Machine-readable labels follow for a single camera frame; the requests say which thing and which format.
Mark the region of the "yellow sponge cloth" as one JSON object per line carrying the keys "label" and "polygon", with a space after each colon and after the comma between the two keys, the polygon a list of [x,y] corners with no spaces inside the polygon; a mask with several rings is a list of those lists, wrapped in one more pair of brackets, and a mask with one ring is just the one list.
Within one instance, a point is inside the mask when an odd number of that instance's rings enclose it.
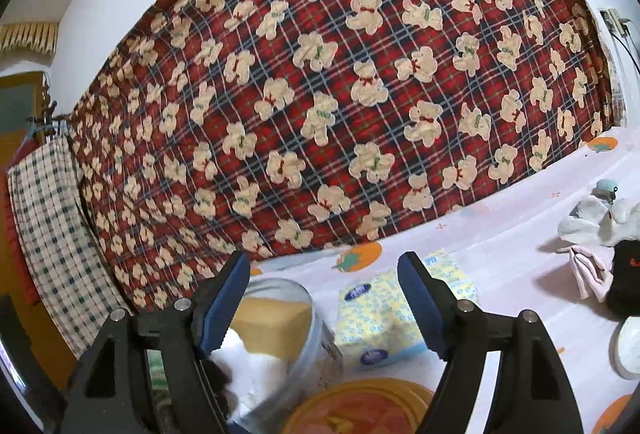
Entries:
{"label": "yellow sponge cloth", "polygon": [[231,328],[248,353],[295,362],[306,343],[311,318],[311,306],[306,302],[246,297]]}

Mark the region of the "white knit work glove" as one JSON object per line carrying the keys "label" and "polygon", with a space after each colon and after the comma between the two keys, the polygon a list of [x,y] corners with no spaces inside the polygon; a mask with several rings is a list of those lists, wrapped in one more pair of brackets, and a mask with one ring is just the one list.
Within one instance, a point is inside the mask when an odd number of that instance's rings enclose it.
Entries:
{"label": "white knit work glove", "polygon": [[625,240],[639,239],[639,205],[627,198],[607,205],[589,195],[558,225],[558,236],[574,245],[614,247]]}

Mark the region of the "beige green checked cloth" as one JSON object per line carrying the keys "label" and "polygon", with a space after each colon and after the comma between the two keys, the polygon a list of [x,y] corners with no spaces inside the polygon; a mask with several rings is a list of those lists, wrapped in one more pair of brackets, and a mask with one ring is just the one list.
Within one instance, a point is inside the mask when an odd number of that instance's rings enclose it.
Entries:
{"label": "beige green checked cloth", "polygon": [[40,196],[51,207],[53,245],[37,266],[49,313],[76,357],[93,343],[111,311],[126,309],[82,209],[81,168],[61,136],[43,145]]}

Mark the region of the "clear plastic storage jar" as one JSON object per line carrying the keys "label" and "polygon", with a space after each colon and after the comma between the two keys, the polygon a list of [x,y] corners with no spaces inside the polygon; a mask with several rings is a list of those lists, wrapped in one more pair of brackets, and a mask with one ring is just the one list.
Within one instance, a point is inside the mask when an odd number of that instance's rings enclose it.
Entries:
{"label": "clear plastic storage jar", "polygon": [[252,281],[217,350],[229,423],[277,433],[306,399],[341,380],[342,354],[311,295],[293,280]]}

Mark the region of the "pink cloth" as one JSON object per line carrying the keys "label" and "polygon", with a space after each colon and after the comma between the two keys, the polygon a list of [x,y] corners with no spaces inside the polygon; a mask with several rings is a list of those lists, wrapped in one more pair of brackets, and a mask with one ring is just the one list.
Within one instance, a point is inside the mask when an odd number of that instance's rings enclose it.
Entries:
{"label": "pink cloth", "polygon": [[579,298],[585,300],[593,295],[599,303],[603,303],[613,282],[614,249],[573,245],[568,247],[567,252]]}

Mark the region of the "black fabric item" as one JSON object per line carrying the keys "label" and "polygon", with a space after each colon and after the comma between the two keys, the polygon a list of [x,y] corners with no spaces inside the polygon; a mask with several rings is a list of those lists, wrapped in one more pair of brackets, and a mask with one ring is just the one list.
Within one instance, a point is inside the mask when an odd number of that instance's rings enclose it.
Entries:
{"label": "black fabric item", "polygon": [[640,243],[624,240],[614,247],[613,281],[606,294],[608,308],[620,316],[640,315]]}

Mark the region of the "white persimmon print tablecloth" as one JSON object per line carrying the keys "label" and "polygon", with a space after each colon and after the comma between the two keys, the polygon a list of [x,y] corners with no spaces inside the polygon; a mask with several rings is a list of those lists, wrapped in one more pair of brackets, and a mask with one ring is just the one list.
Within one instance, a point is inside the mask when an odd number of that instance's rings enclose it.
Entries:
{"label": "white persimmon print tablecloth", "polygon": [[621,196],[638,202],[638,131],[613,128],[605,137],[616,139],[616,147],[580,147],[471,206],[380,239],[380,256],[360,271],[337,268],[346,251],[339,247],[258,263],[253,277],[297,281],[333,326],[342,290],[393,269],[406,251],[426,259],[444,250],[472,279],[484,311],[515,316],[531,309],[539,315],[560,352],[582,425],[592,433],[602,414],[634,393],[637,383],[615,370],[611,341],[620,321],[596,299],[579,298],[556,229],[601,179],[617,182]]}

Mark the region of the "yellow lid with red picture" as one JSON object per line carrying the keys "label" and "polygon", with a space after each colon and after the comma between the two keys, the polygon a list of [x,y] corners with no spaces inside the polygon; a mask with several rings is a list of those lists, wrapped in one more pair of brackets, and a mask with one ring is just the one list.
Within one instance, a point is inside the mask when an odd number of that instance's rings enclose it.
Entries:
{"label": "yellow lid with red picture", "polygon": [[416,382],[373,378],[335,385],[303,402],[284,434],[414,433],[434,393]]}

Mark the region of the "yellow blue tissue pack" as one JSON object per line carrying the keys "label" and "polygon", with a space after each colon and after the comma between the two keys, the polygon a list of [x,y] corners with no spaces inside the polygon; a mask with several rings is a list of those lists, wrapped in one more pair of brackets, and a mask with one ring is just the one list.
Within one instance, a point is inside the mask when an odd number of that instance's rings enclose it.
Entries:
{"label": "yellow blue tissue pack", "polygon": [[379,243],[366,243],[342,254],[334,269],[343,275],[367,271],[337,293],[334,342],[348,372],[373,370],[426,351],[426,345],[397,269],[378,269]]}

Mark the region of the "gold fringed curtain valance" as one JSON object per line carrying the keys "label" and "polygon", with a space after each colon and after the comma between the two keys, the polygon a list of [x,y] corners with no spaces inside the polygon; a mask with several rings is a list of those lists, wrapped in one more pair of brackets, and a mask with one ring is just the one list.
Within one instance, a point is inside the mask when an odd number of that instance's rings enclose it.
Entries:
{"label": "gold fringed curtain valance", "polygon": [[58,23],[16,23],[0,26],[0,49],[2,53],[14,50],[29,50],[53,56],[58,45]]}

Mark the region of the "red plaid teddy bear blanket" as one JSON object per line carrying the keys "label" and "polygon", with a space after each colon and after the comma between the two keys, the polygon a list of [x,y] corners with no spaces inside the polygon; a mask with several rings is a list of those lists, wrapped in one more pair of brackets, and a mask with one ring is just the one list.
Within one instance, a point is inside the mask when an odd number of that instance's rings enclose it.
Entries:
{"label": "red plaid teddy bear blanket", "polygon": [[156,0],[72,113],[140,311],[477,202],[614,123],[586,0]]}

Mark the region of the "light blue plush keychain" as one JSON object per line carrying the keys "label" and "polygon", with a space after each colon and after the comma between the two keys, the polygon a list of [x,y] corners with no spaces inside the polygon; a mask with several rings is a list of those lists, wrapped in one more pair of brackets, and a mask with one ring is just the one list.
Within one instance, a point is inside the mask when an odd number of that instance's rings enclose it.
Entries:
{"label": "light blue plush keychain", "polygon": [[618,192],[618,184],[610,179],[601,179],[597,181],[596,186],[592,190],[594,197],[600,200],[605,206],[611,208],[616,200]]}

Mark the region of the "wall power socket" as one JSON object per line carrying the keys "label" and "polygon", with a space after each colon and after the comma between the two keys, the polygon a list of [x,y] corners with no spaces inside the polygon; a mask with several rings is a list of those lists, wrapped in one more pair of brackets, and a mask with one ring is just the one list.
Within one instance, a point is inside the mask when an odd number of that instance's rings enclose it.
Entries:
{"label": "wall power socket", "polygon": [[605,22],[606,28],[608,28],[608,31],[611,32],[612,35],[623,38],[629,35],[627,26],[629,23],[628,18],[622,17],[616,9],[600,9],[599,12],[602,20]]}

